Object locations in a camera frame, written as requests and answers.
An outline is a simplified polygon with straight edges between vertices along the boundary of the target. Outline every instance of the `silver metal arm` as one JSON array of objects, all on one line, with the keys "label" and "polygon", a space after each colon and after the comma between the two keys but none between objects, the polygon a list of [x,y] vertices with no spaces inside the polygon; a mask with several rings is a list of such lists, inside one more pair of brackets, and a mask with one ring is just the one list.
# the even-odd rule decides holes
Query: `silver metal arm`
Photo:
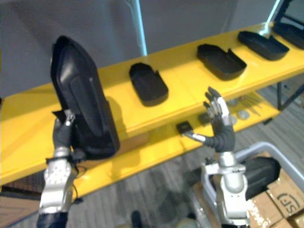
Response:
[{"label": "silver metal arm", "polygon": [[229,110],[225,100],[214,89],[208,88],[206,97],[209,104],[204,102],[211,119],[214,132],[213,137],[196,134],[193,131],[183,135],[216,149],[217,163],[202,164],[202,182],[213,175],[216,189],[218,219],[222,225],[247,227],[250,224],[246,208],[246,191],[248,187],[244,176],[245,166],[239,164],[235,158],[235,134],[230,120]]},{"label": "silver metal arm", "polygon": [[40,214],[68,212],[73,196],[77,170],[68,160],[70,149],[59,147],[44,172],[45,187],[40,200]]},{"label": "silver metal arm", "polygon": [[53,158],[47,159],[44,172],[45,187],[40,200],[40,214],[68,212],[73,196],[73,181],[77,169],[71,159],[70,141],[75,115],[69,113],[64,124],[55,121]]}]

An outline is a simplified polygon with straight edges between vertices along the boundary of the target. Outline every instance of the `black tray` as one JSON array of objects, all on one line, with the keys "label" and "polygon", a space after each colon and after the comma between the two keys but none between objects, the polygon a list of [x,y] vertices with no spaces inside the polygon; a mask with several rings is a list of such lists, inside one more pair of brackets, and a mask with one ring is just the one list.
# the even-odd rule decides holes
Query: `black tray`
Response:
[{"label": "black tray", "polygon": [[197,57],[212,73],[222,80],[236,78],[247,66],[231,49],[225,52],[216,45],[199,45]]},{"label": "black tray", "polygon": [[273,36],[267,39],[254,32],[242,31],[238,34],[238,40],[269,60],[281,59],[289,51],[288,47],[277,41]]},{"label": "black tray", "polygon": [[153,72],[151,66],[136,63],[129,71],[132,84],[144,106],[154,106],[168,97],[168,88],[158,71]]},{"label": "black tray", "polygon": [[285,23],[276,23],[272,30],[283,37],[285,40],[296,45],[300,49],[304,49],[304,31],[300,30],[296,26],[285,24]]}]

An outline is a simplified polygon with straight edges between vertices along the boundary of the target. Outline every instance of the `yellow shelf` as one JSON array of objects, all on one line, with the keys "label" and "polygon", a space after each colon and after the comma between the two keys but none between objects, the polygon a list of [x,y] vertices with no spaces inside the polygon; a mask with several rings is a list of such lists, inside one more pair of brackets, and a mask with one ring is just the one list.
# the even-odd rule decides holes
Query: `yellow shelf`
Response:
[{"label": "yellow shelf", "polygon": [[[237,124],[234,126],[235,131],[240,131],[279,114],[277,109],[272,107],[269,102],[257,93],[250,93],[248,96],[257,100],[251,107],[257,110],[261,116],[252,113],[242,104],[231,108],[233,115],[236,115],[239,110],[243,109],[246,109],[250,113],[250,117],[247,120],[238,120]],[[176,123],[178,124],[185,120],[190,122],[196,133],[212,136],[211,125],[202,126],[198,121],[198,115],[181,119]],[[89,169],[83,176],[76,179],[74,182],[78,191],[78,196],[82,197],[92,191],[201,146],[201,144],[196,141],[181,137],[175,129],[176,123],[168,124],[150,131],[150,139],[146,145],[136,150],[118,155],[117,157]]]},{"label": "yellow shelf", "polygon": [[[265,24],[242,30],[265,30]],[[280,37],[290,51],[278,61],[262,59],[237,40],[238,31],[166,49],[98,70],[104,94],[110,102],[120,140],[159,128],[186,116],[203,112],[204,92],[213,86],[226,99],[304,72],[304,51]],[[197,45],[216,44],[232,50],[246,63],[244,73],[231,81],[221,81],[196,58]],[[145,107],[129,79],[130,66],[144,62],[158,69],[169,88],[168,99],[154,107]],[[4,99],[1,110],[1,184],[45,168],[45,158],[52,155],[51,111],[60,109],[51,84],[39,86]]]}]

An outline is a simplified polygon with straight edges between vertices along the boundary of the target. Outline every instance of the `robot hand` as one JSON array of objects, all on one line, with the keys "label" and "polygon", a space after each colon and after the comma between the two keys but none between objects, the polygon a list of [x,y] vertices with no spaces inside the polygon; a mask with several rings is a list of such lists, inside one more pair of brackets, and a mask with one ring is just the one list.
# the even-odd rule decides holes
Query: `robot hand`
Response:
[{"label": "robot hand", "polygon": [[211,119],[214,136],[207,137],[195,134],[192,131],[185,132],[184,135],[196,141],[204,143],[206,146],[215,148],[216,152],[228,152],[234,150],[235,134],[230,120],[229,110],[223,97],[215,89],[209,87],[205,96],[210,104],[204,102],[207,113]]},{"label": "robot hand", "polygon": [[70,114],[66,118],[64,124],[62,124],[58,118],[55,120],[54,130],[53,130],[53,143],[55,149],[59,147],[67,147],[67,148],[70,147],[74,120],[75,120],[74,114]]},{"label": "robot hand", "polygon": [[41,194],[38,228],[64,228],[72,203],[73,181],[77,169],[71,159],[71,138],[75,115],[69,113],[62,124],[55,120],[53,131],[54,155],[47,159],[45,186]]}]

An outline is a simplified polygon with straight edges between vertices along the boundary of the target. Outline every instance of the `floor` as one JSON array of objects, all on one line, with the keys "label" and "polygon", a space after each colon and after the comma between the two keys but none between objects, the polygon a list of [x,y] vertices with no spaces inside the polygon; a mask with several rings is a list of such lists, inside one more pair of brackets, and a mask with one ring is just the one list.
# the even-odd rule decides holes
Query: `floor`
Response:
[{"label": "floor", "polygon": [[[276,104],[273,87],[260,93]],[[260,123],[238,132],[236,150],[258,141],[271,142],[304,173],[303,129],[304,109],[291,104],[268,125]],[[67,227],[114,228],[128,223],[136,209],[149,227],[174,227],[191,211],[188,192],[200,178],[193,170],[212,154],[202,147],[83,197],[82,203],[72,205]],[[35,213],[10,227],[35,227],[37,217]]]}]

